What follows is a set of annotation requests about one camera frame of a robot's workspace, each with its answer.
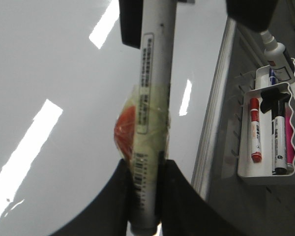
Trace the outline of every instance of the red object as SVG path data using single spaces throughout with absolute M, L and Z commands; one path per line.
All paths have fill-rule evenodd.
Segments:
M 251 121 L 259 121 L 259 100 L 257 98 L 250 99 L 250 115 Z
M 260 131 L 259 131 L 259 100 L 257 98 L 251 98 L 250 99 L 250 115 L 251 115 L 251 122 L 256 121 L 256 129 L 252 130 L 252 132 L 255 132 L 255 134 L 252 134 L 252 139 L 256 138 L 258 139 L 258 144 L 260 146 L 259 138 L 260 138 Z M 256 151 L 251 154 L 251 158 L 253 162 L 258 163 L 261 162 L 262 156 L 261 152 Z
M 132 156 L 135 125 L 135 106 L 126 108 L 119 116 L 114 128 L 114 140 L 129 164 Z

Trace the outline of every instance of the white bottle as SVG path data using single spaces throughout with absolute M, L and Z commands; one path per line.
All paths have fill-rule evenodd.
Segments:
M 286 47 L 282 43 L 278 43 L 271 33 L 266 30 L 260 33 L 265 45 L 265 58 L 272 68 L 277 82 L 295 82 L 295 67 Z

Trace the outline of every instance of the white glossy surface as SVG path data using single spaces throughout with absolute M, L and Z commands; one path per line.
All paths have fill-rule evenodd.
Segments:
M 0 195 L 0 236 L 52 233 L 91 202 L 118 163 L 113 128 L 138 81 L 140 51 L 122 45 L 118 20 L 101 47 L 90 41 L 109 4 L 0 0 L 0 175 L 46 99 L 62 110 L 31 162 L 25 150 L 14 160 L 13 170 L 28 172 L 13 198 Z M 177 9 L 169 156 L 188 180 L 225 22 L 224 1 Z M 179 116 L 187 81 L 190 101 Z

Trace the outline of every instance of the marker tray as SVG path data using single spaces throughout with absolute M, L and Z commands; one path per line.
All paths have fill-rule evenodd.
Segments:
M 256 71 L 257 89 L 247 92 L 243 101 L 241 140 L 239 147 L 239 161 L 237 173 L 248 184 L 255 185 L 278 185 L 278 184 L 295 184 L 295 156 L 293 160 L 294 170 L 287 172 L 285 175 L 272 174 L 272 125 L 271 110 L 263 114 L 259 111 L 260 120 L 260 137 L 262 161 L 254 163 L 251 158 L 251 116 L 249 109 L 250 99 L 255 97 L 262 102 L 261 92 L 269 87 L 277 87 L 281 93 L 291 94 L 288 105 L 292 111 L 290 124 L 293 129 L 292 146 L 295 149 L 295 82 L 279 83 L 268 86 L 269 66 L 259 68 Z

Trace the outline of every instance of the pink marker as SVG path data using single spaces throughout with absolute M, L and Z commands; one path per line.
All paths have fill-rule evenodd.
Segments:
M 292 146 L 293 129 L 290 124 L 292 111 L 287 103 L 285 103 L 285 134 L 286 134 L 286 154 L 287 154 L 287 169 L 289 172 L 294 170 L 293 160 L 295 156 L 295 150 Z
M 259 123 L 259 100 L 250 99 L 251 115 L 251 158 L 253 162 L 261 162 L 261 142 L 260 142 L 260 123 Z

